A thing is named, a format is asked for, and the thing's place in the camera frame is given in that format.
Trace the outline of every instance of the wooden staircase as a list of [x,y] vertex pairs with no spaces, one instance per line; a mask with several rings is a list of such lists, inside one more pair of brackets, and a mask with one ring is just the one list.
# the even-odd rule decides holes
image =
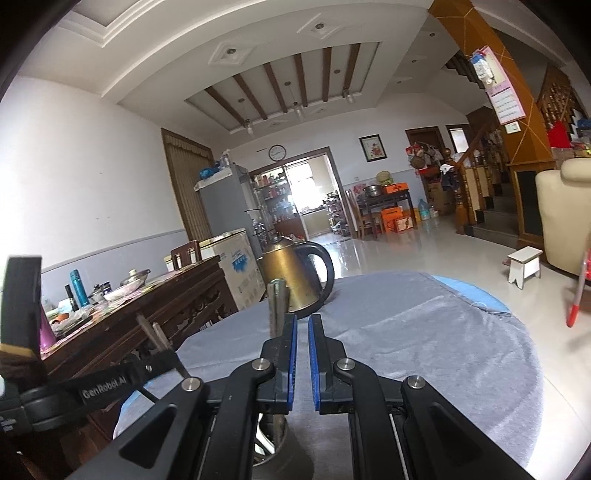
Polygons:
[[517,248],[519,224],[505,147],[496,125],[484,125],[455,162],[458,233]]
[[450,58],[445,66],[450,70],[455,70],[460,75],[464,75],[472,83],[478,84],[481,90],[484,90],[484,84],[476,76],[474,67],[470,64],[470,61],[466,56],[459,50],[452,58]]
[[517,248],[519,221],[513,185],[506,172],[493,184],[493,196],[485,197],[485,208],[476,210],[476,223],[466,233],[489,242]]

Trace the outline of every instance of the framed picture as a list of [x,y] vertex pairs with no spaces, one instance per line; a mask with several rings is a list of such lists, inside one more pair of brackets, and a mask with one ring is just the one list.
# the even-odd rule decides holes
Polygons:
[[368,137],[361,137],[359,141],[361,142],[363,153],[365,153],[365,160],[375,161],[382,160],[383,158],[388,158],[379,135],[369,135]]

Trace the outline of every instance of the gold kettle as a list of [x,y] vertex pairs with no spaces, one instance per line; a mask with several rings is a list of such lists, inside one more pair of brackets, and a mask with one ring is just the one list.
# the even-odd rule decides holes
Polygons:
[[[326,266],[327,281],[324,288],[308,255],[317,255]],[[283,278],[290,289],[288,312],[304,318],[318,311],[335,284],[335,267],[329,253],[314,242],[295,243],[289,238],[276,237],[269,243],[259,259],[262,277],[268,284]]]

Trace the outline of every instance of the blue bottle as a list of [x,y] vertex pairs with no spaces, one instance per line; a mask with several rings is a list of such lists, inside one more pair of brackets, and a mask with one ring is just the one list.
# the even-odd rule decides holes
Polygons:
[[84,289],[84,285],[80,279],[80,272],[78,272],[78,270],[72,270],[70,272],[70,280],[72,281],[72,285],[74,285],[74,291],[76,292],[80,306],[85,307],[86,305],[90,304],[88,296],[86,295],[86,290]]
[[429,207],[423,199],[420,199],[418,202],[418,214],[421,216],[421,220],[429,220],[431,218]]

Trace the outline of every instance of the bottle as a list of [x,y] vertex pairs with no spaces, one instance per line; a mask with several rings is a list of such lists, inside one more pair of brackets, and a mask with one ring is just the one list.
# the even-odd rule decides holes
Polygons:
[[88,300],[88,295],[86,295],[86,290],[84,289],[82,279],[80,278],[80,272],[78,272],[78,270],[72,270],[70,272],[70,281],[72,282],[72,285],[74,285],[74,291],[76,292],[80,306],[86,307],[89,305],[90,301]]
[[70,305],[72,305],[72,311],[73,312],[78,311],[78,304],[76,303],[76,301],[74,299],[74,294],[72,293],[72,289],[70,288],[69,285],[66,285],[64,288],[66,289],[66,293],[68,294],[68,298],[70,299]]
[[431,215],[429,215],[429,208],[423,199],[418,201],[418,214],[421,216],[421,220],[429,220],[431,218]]
[[439,212],[435,208],[435,204],[433,202],[429,202],[429,216],[431,218],[436,218],[439,216]]

